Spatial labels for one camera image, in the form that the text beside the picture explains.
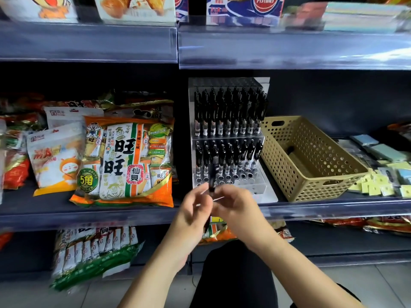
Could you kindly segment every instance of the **tile floor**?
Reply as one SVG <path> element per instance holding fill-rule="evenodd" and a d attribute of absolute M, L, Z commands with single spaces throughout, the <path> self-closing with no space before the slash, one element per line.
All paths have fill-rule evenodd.
<path fill-rule="evenodd" d="M 370 308 L 411 308 L 411 264 L 386 264 L 323 268 L 335 282 L 352 290 Z M 168 293 L 166 308 L 189 307 L 199 276 L 178 275 Z M 291 299 L 274 278 L 279 307 L 288 308 Z M 99 280 L 73 289 L 55 292 L 44 282 L 0 283 L 2 308 L 116 308 L 131 283 Z"/>

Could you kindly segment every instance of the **product box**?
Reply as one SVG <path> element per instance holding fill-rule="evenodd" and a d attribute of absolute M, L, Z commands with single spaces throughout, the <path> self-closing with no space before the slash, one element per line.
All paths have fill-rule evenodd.
<path fill-rule="evenodd" d="M 284 0 L 207 0 L 210 25 L 277 25 Z"/>
<path fill-rule="evenodd" d="M 28 22 L 77 22 L 73 0 L 0 0 L 12 20 Z"/>
<path fill-rule="evenodd" d="M 175 22 L 174 0 L 95 0 L 106 22 Z"/>
<path fill-rule="evenodd" d="M 176 3 L 176 18 L 182 20 L 188 16 L 188 0 L 174 0 Z"/>

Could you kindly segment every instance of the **perforated basket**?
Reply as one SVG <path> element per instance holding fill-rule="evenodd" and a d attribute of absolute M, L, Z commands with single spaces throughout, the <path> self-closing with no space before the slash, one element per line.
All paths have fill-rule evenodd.
<path fill-rule="evenodd" d="M 301 116 L 266 117 L 262 159 L 288 201 L 339 197 L 367 168 Z"/>

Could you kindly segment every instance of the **black pants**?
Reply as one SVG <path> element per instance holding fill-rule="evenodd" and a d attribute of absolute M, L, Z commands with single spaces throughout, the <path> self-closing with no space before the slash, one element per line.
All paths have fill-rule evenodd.
<path fill-rule="evenodd" d="M 190 308 L 209 308 L 210 305 L 278 308 L 270 268 L 240 240 L 211 251 L 204 262 Z"/>

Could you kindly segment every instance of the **hand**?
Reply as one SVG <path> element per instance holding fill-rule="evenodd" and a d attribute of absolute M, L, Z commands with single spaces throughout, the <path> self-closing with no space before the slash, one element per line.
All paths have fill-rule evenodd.
<path fill-rule="evenodd" d="M 215 189 L 214 198 L 218 200 L 214 202 L 212 216 L 224 219 L 249 250 L 257 253 L 278 237 L 247 189 L 220 185 Z"/>
<path fill-rule="evenodd" d="M 204 224 L 213 209 L 213 199 L 202 194 L 208 189 L 208 183 L 191 190 L 182 201 L 173 222 L 163 241 L 158 247 L 158 253 L 171 262 L 176 273 L 182 269 L 188 255 L 200 242 Z"/>

